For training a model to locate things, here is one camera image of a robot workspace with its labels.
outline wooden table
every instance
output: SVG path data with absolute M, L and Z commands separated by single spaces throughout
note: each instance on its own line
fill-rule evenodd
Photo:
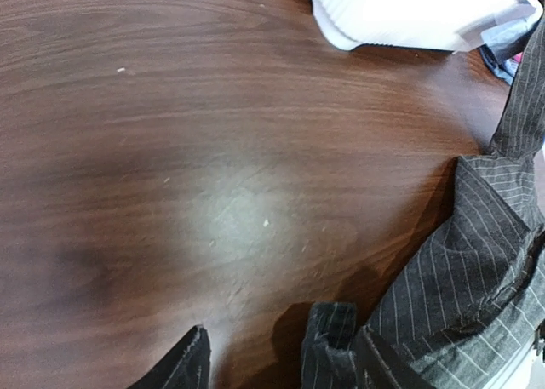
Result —
M 451 210 L 508 87 L 333 49 L 309 0 L 0 0 L 0 387 L 124 389 L 195 323 L 217 388 L 297 388 Z

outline dark gray clothing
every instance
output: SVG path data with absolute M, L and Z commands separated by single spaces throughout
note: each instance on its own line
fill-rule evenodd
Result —
M 483 387 L 545 318 L 545 220 L 533 163 L 545 134 L 544 21 L 528 42 L 489 151 L 458 158 L 453 215 L 365 325 L 416 377 L 441 389 Z M 353 306 L 311 310 L 303 389 L 373 387 L 355 332 Z M 395 381 L 392 387 L 407 387 Z
M 128 389 L 208 389 L 210 341 L 196 325 L 140 380 Z

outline white cloth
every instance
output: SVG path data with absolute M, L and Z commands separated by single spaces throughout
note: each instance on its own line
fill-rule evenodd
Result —
M 469 51 L 483 44 L 482 31 L 541 13 L 537 0 L 313 0 L 320 30 L 343 50 L 385 44 Z

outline black fabric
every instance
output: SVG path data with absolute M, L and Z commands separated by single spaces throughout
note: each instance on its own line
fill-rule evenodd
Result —
M 358 332 L 354 351 L 358 359 L 358 387 L 368 387 L 373 382 L 381 389 L 433 389 L 369 326 Z
M 208 333 L 203 327 L 195 326 L 128 389 L 207 389 L 209 372 Z

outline striped garment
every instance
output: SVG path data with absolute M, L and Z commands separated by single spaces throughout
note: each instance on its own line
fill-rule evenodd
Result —
M 458 158 L 453 215 L 367 324 L 356 329 L 353 305 L 314 305 L 302 347 L 303 389 L 481 388 L 532 339 L 545 319 L 545 218 L 533 163 L 544 135 L 542 20 L 488 152 Z
M 127 389 L 208 389 L 210 340 L 202 325 L 191 328 L 141 379 Z

